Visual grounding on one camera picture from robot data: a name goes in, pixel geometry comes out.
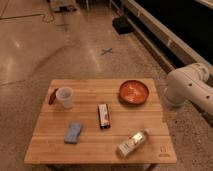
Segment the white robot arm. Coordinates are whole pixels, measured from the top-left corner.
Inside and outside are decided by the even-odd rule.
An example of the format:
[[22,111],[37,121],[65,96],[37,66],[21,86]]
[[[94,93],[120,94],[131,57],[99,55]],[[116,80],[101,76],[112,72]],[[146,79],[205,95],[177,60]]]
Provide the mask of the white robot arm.
[[189,100],[213,116],[213,88],[207,84],[209,69],[193,63],[172,70],[167,75],[164,101],[169,108],[179,108]]

